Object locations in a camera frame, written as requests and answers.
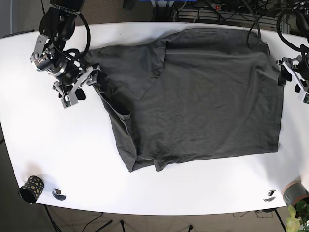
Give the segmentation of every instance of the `patterned cup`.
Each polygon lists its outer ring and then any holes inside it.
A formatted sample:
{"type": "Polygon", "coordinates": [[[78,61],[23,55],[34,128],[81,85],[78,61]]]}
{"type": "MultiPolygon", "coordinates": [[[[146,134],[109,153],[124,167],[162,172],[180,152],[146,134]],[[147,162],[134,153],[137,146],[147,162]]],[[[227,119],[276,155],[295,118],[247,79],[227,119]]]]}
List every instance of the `patterned cup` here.
{"type": "Polygon", "coordinates": [[[37,176],[31,176],[26,183],[19,189],[18,194],[29,204],[37,202],[40,194],[44,190],[43,181],[37,176]]]}

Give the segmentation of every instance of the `dark gray t-shirt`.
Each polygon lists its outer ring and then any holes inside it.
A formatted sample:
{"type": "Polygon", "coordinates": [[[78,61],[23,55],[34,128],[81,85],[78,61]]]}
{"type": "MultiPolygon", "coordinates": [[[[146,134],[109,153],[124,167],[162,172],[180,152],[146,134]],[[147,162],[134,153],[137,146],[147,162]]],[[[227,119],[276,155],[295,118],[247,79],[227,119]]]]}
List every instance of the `dark gray t-shirt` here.
{"type": "Polygon", "coordinates": [[[268,46],[246,41],[246,31],[189,29],[88,53],[130,172],[278,151],[283,87],[268,46]]]}

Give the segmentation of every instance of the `black cable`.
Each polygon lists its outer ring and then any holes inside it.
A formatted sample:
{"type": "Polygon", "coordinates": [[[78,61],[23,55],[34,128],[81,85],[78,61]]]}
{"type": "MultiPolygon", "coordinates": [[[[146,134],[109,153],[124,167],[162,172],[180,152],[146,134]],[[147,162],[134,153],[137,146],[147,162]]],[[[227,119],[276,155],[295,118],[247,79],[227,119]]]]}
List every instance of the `black cable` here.
{"type": "MultiPolygon", "coordinates": [[[[273,9],[269,10],[268,12],[277,11],[277,10],[284,10],[284,9],[288,9],[288,8],[286,8],[286,7],[276,7],[276,8],[273,8],[273,9]]],[[[261,16],[257,19],[257,21],[259,21],[263,16],[265,16],[265,15],[261,15],[261,16]]],[[[251,25],[251,27],[250,27],[250,29],[249,29],[249,31],[248,31],[248,35],[247,35],[247,44],[249,44],[249,36],[250,36],[250,33],[251,33],[251,31],[252,31],[252,29],[253,29],[254,26],[255,26],[255,22],[251,25]]]]}
{"type": "Polygon", "coordinates": [[[74,58],[73,56],[71,56],[70,54],[65,54],[64,52],[62,52],[56,45],[55,45],[55,41],[54,41],[54,38],[52,36],[52,34],[50,33],[50,30],[49,30],[49,26],[48,26],[48,21],[47,21],[47,18],[46,18],[46,13],[45,13],[45,9],[44,9],[44,5],[43,5],[43,0],[41,0],[41,6],[42,6],[42,11],[43,11],[43,17],[45,19],[45,23],[46,23],[46,28],[47,28],[47,32],[50,36],[50,40],[52,41],[52,44],[54,45],[54,48],[62,55],[64,55],[65,57],[73,60],[73,61],[77,61],[77,58],[74,58]]]}
{"type": "MultiPolygon", "coordinates": [[[[252,10],[252,8],[247,4],[246,0],[242,0],[243,4],[245,4],[245,6],[248,8],[248,10],[250,11],[250,13],[252,14],[253,18],[254,18],[254,21],[255,21],[255,24],[256,24],[256,27],[257,27],[257,43],[255,45],[258,46],[259,43],[260,43],[260,40],[261,40],[261,29],[260,29],[260,24],[252,10]]],[[[251,48],[250,45],[249,45],[249,36],[250,36],[250,33],[248,33],[248,37],[247,37],[247,46],[248,48],[251,48]]]]}
{"type": "MultiPolygon", "coordinates": [[[[287,14],[287,13],[290,13],[292,15],[295,15],[297,17],[298,20],[301,21],[301,18],[300,18],[300,13],[298,11],[296,11],[295,9],[292,9],[292,8],[287,8],[285,10],[283,10],[278,18],[277,18],[277,23],[276,23],[276,29],[277,29],[277,34],[279,35],[280,39],[286,44],[288,45],[291,49],[297,51],[297,52],[301,52],[302,49],[301,47],[296,47],[294,44],[290,43],[289,41],[287,41],[284,36],[282,35],[281,31],[280,31],[280,24],[281,24],[281,20],[282,18],[287,14]]],[[[308,52],[309,51],[309,48],[306,47],[306,46],[303,46],[305,50],[305,52],[308,52]]]]}
{"type": "Polygon", "coordinates": [[[255,22],[254,20],[248,19],[248,18],[246,18],[245,16],[243,16],[241,12],[239,12],[239,15],[240,15],[241,17],[243,17],[244,19],[246,19],[247,21],[255,22]]]}
{"type": "Polygon", "coordinates": [[[234,213],[233,213],[233,217],[235,217],[235,218],[241,218],[241,217],[243,217],[243,216],[245,216],[247,213],[249,213],[250,211],[248,211],[248,212],[246,212],[246,213],[244,213],[243,215],[241,215],[241,216],[235,216],[234,215],[234,213]]]}
{"type": "Polygon", "coordinates": [[[62,51],[55,45],[54,38],[53,38],[52,34],[50,33],[50,30],[49,30],[49,27],[48,27],[48,21],[47,21],[47,18],[46,18],[46,12],[45,12],[45,9],[44,9],[43,0],[41,0],[41,7],[42,7],[42,11],[43,11],[43,17],[44,17],[45,23],[46,23],[47,32],[49,33],[50,40],[51,40],[52,44],[54,45],[54,48],[55,48],[60,54],[64,55],[65,57],[69,58],[69,59],[72,60],[72,61],[78,61],[79,58],[85,57],[85,55],[87,54],[87,52],[89,51],[89,48],[90,48],[91,33],[90,33],[90,27],[89,27],[89,25],[88,25],[86,19],[84,18],[84,16],[83,16],[81,13],[78,14],[78,16],[80,17],[80,19],[81,19],[82,22],[84,23],[84,25],[85,25],[85,27],[86,27],[86,30],[87,30],[87,45],[86,45],[85,51],[83,51],[82,53],[80,53],[80,55],[79,55],[78,57],[73,57],[73,56],[71,56],[71,55],[68,54],[68,53],[62,52],[62,51]]]}
{"type": "Polygon", "coordinates": [[[230,16],[229,18],[226,18],[225,20],[229,20],[230,18],[232,18],[235,14],[237,13],[237,11],[235,11],[232,16],[230,16]]]}
{"type": "MultiPolygon", "coordinates": [[[[240,216],[235,216],[235,214],[233,213],[233,217],[235,217],[235,218],[241,218],[241,217],[245,216],[245,215],[246,215],[247,213],[249,213],[249,212],[250,212],[250,211],[248,211],[248,212],[246,212],[246,213],[244,213],[244,214],[242,214],[242,215],[240,215],[240,216]]],[[[272,219],[272,218],[273,218],[272,212],[271,212],[271,217],[259,217],[258,214],[261,213],[260,210],[256,210],[256,211],[254,211],[254,212],[255,212],[255,215],[256,215],[256,217],[257,217],[258,219],[262,219],[262,218],[272,219]]]]}
{"type": "Polygon", "coordinates": [[[210,10],[214,11],[221,19],[223,19],[223,21],[224,21],[227,25],[229,25],[228,22],[225,20],[225,18],[223,18],[222,15],[221,15],[216,9],[214,9],[214,8],[213,8],[208,2],[206,2],[205,0],[202,0],[202,1],[209,7],[210,10]]]}
{"type": "Polygon", "coordinates": [[[156,7],[153,7],[153,17],[151,18],[150,22],[152,22],[155,19],[155,15],[156,15],[156,7]]]}
{"type": "Polygon", "coordinates": [[[180,19],[179,19],[179,16],[178,16],[178,14],[179,14],[179,10],[178,10],[178,8],[176,7],[176,5],[175,4],[173,4],[173,7],[175,8],[175,10],[176,10],[176,17],[177,17],[177,19],[180,21],[180,19]]]}
{"type": "Polygon", "coordinates": [[[281,225],[282,225],[284,231],[286,231],[286,227],[285,227],[285,225],[284,225],[284,223],[283,223],[283,221],[282,221],[282,219],[281,219],[281,217],[280,217],[280,215],[279,215],[277,209],[275,209],[275,213],[276,213],[276,215],[277,215],[277,217],[278,217],[278,219],[279,219],[279,221],[280,221],[280,223],[281,223],[281,225]]]}
{"type": "Polygon", "coordinates": [[[80,17],[80,19],[82,20],[82,22],[84,23],[86,30],[87,30],[87,44],[86,44],[86,48],[85,50],[80,54],[80,56],[78,58],[84,58],[85,55],[88,53],[89,48],[90,48],[90,44],[91,44],[91,33],[90,33],[90,27],[87,23],[87,20],[85,19],[85,17],[82,15],[82,13],[79,13],[78,16],[80,17]]]}
{"type": "Polygon", "coordinates": [[[258,214],[260,214],[260,213],[262,213],[262,212],[263,212],[262,210],[256,210],[256,211],[255,211],[256,217],[257,217],[257,218],[267,218],[267,219],[272,219],[272,218],[274,217],[273,214],[272,214],[272,212],[271,212],[271,217],[259,217],[258,214]]]}
{"type": "Polygon", "coordinates": [[[49,213],[48,208],[47,208],[46,205],[44,205],[44,208],[45,208],[45,210],[46,210],[46,212],[47,212],[47,215],[48,215],[48,217],[49,217],[49,220],[50,220],[50,222],[52,223],[53,228],[55,229],[55,231],[56,231],[56,232],[61,232],[61,231],[58,230],[58,226],[57,226],[57,227],[55,226],[55,222],[53,221],[52,216],[50,216],[50,213],[49,213]]]}
{"type": "Polygon", "coordinates": [[[86,229],[86,227],[93,221],[97,220],[99,217],[101,217],[103,215],[103,213],[101,213],[100,216],[96,217],[95,219],[93,219],[92,221],[90,221],[89,223],[87,223],[87,225],[85,225],[84,229],[82,230],[82,232],[84,232],[84,230],[86,229]]]}
{"type": "MultiPolygon", "coordinates": [[[[209,9],[209,6],[195,6],[194,4],[197,4],[200,0],[196,1],[196,2],[191,2],[191,6],[193,8],[196,8],[196,9],[209,9]]],[[[220,21],[220,16],[218,15],[218,19],[217,21],[214,22],[214,24],[218,23],[220,21]]]]}

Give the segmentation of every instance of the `table surface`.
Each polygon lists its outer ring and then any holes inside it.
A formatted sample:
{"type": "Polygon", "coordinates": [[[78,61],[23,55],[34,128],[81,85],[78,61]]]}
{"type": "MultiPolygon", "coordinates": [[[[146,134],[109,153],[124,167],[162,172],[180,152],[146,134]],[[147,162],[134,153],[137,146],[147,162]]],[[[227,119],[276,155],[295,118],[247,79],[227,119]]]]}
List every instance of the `table surface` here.
{"type": "MultiPolygon", "coordinates": [[[[143,44],[196,27],[247,28],[191,23],[116,23],[91,26],[91,48],[143,44]]],[[[0,119],[19,186],[31,175],[45,183],[38,203],[98,212],[143,215],[200,215],[285,206],[281,191],[302,178],[309,187],[309,106],[284,91],[279,151],[235,158],[154,166],[129,173],[116,148],[108,113],[99,95],[85,86],[85,101],[64,109],[52,90],[55,79],[30,63],[38,33],[0,40],[0,119]],[[52,190],[67,196],[59,201],[52,190]],[[264,202],[269,190],[276,199],[264,202]]],[[[286,35],[300,45],[306,39],[286,35]]],[[[272,56],[294,58],[275,32],[262,31],[272,56]]],[[[77,27],[67,49],[83,50],[84,27],[77,27]]]]}

